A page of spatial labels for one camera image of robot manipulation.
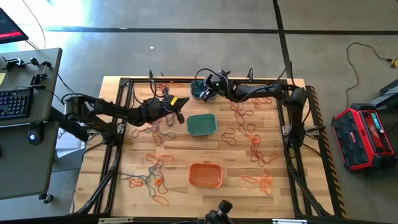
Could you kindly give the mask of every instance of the wooden tabletop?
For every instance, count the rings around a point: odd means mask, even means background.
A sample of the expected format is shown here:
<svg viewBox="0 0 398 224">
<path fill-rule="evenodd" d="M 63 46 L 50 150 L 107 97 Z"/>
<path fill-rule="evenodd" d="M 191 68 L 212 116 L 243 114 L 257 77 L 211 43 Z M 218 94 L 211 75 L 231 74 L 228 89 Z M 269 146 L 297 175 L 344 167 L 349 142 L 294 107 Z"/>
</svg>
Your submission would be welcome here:
<svg viewBox="0 0 398 224">
<path fill-rule="evenodd" d="M 104 77 L 100 98 L 115 101 L 120 77 Z M 295 84 L 304 86 L 302 79 L 295 79 Z M 153 94 L 148 83 L 134 84 L 135 94 L 142 101 Z M 189 84 L 171 85 L 170 93 L 177 97 L 191 97 Z M 170 139 L 162 136 L 162 144 L 156 146 L 152 133 L 141 132 L 133 138 L 132 132 L 136 127 L 128 125 L 125 133 L 119 173 L 134 175 L 148 175 L 149 167 L 153 163 L 146 159 L 147 154 L 170 154 L 174 160 L 164 162 L 162 173 L 165 186 L 168 188 L 165 197 L 168 205 L 161 205 L 149 196 L 148 188 L 129 187 L 129 181 L 118 178 L 116 193 L 113 203 L 113 217 L 203 217 L 211 209 L 217 209 L 221 200 L 228 200 L 233 204 L 229 213 L 232 218 L 293 218 L 292 199 L 290 196 L 289 180 L 287 178 L 286 161 L 283 154 L 283 145 L 280 135 L 280 126 L 275 99 L 271 104 L 260 104 L 255 108 L 252 101 L 244 103 L 244 109 L 252 110 L 252 116 L 245 116 L 245 125 L 254 124 L 253 134 L 261 138 L 259 151 L 264 155 L 264 160 L 276 153 L 279 158 L 274 159 L 264 167 L 250 160 L 250 139 L 237 130 L 238 124 L 234 111 L 229 106 L 233 105 L 228 100 L 217 96 L 214 101 L 204 103 L 200 100 L 190 101 L 183 107 L 182 114 L 185 120 L 191 115 L 213 113 L 216 116 L 218 129 L 208 136 L 193 137 L 187 132 L 187 125 L 174 122 L 172 127 L 160 125 L 162 133 L 174 132 L 177 137 Z M 307 114 L 308 104 L 304 109 Z M 102 116 L 106 121 L 111 118 Z M 306 125 L 312 124 L 311 115 Z M 226 128 L 231 127 L 236 132 L 230 136 L 236 138 L 236 145 L 230 146 L 221 140 Z M 87 147 L 101 142 L 98 136 L 89 142 Z M 316 140 L 305 138 L 304 142 L 318 150 Z M 75 207 L 79 209 L 97 187 L 104 158 L 105 146 L 98 147 L 86 153 L 81 167 L 79 179 L 74 196 Z M 305 175 L 308 188 L 312 191 L 323 208 L 333 213 L 330 194 L 326 182 L 322 160 L 318 154 L 305 146 L 301 149 Z M 218 188 L 196 187 L 188 181 L 189 167 L 193 163 L 218 164 L 223 170 L 223 183 Z M 266 168 L 272 175 L 272 193 L 267 195 L 258 186 L 244 181 L 241 175 L 249 175 L 260 179 L 262 168 Z M 298 188 L 300 207 L 303 208 L 302 193 Z M 106 203 L 107 193 L 103 197 L 103 208 Z"/>
</svg>

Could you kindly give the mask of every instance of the orange bowl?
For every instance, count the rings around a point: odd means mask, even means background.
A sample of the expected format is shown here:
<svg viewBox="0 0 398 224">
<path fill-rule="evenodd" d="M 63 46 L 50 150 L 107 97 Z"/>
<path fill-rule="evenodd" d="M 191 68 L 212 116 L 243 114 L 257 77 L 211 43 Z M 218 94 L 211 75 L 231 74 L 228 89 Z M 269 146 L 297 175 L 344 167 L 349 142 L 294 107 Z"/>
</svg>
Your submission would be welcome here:
<svg viewBox="0 0 398 224">
<path fill-rule="evenodd" d="M 189 182 L 197 187 L 219 187 L 223 183 L 223 170 L 216 164 L 194 163 L 189 167 Z"/>
</svg>

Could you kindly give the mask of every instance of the computer monitor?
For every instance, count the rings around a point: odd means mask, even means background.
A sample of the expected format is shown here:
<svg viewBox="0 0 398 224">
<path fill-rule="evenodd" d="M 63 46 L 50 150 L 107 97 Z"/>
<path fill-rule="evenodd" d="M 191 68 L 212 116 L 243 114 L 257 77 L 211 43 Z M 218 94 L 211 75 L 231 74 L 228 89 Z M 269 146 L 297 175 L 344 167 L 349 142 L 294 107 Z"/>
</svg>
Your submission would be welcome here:
<svg viewBox="0 0 398 224">
<path fill-rule="evenodd" d="M 0 8 L 0 44 L 28 39 L 24 31 Z"/>
</svg>

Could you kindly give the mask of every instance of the concrete floor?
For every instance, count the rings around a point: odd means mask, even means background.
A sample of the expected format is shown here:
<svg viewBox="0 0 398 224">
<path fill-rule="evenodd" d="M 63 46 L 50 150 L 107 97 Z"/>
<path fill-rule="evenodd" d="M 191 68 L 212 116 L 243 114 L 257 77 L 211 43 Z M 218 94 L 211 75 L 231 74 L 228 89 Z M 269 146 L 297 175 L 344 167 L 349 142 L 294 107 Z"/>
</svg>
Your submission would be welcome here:
<svg viewBox="0 0 398 224">
<path fill-rule="evenodd" d="M 272 0 L 26 2 L 44 26 L 277 28 Z M 279 0 L 279 5 L 285 29 L 398 29 L 395 0 Z M 43 46 L 40 29 L 20 1 L 0 0 L 0 6 L 21 25 L 31 41 Z M 104 75 L 146 75 L 151 69 L 182 76 L 208 67 L 243 76 L 252 67 L 255 77 L 276 77 L 284 68 L 277 34 L 46 32 L 45 36 L 47 48 L 63 49 L 59 73 L 65 82 L 73 90 L 93 96 L 98 95 Z M 398 35 L 287 35 L 286 39 L 294 77 L 304 78 L 306 84 L 317 89 L 325 124 L 344 110 L 344 90 L 355 84 L 346 61 L 345 50 L 350 43 L 369 44 L 382 56 L 398 57 Z M 30 49 L 26 43 L 0 45 L 0 52 Z M 349 92 L 350 102 L 371 100 L 380 88 L 397 78 L 398 69 L 377 59 L 371 50 L 354 46 L 350 52 L 360 79 L 359 86 Z M 66 92 L 59 82 L 56 94 Z M 56 101 L 53 105 L 62 109 Z M 386 118 L 386 129 L 396 119 Z M 398 130 L 391 132 L 390 138 L 397 133 Z M 342 167 L 333 136 L 329 138 L 348 216 L 397 223 L 397 171 L 350 174 Z M 77 177 L 78 170 L 53 173 L 49 193 L 57 199 L 49 205 L 42 205 L 37 196 L 0 201 L 0 220 L 67 214 Z"/>
</svg>

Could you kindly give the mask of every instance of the black keyboard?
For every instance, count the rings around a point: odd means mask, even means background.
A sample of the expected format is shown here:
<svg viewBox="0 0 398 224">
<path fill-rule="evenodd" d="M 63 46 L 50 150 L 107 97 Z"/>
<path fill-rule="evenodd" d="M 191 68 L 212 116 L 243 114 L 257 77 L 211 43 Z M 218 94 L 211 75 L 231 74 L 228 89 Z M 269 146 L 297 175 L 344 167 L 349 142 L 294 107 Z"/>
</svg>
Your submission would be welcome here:
<svg viewBox="0 0 398 224">
<path fill-rule="evenodd" d="M 28 118 L 32 97 L 31 87 L 0 90 L 0 121 Z"/>
</svg>

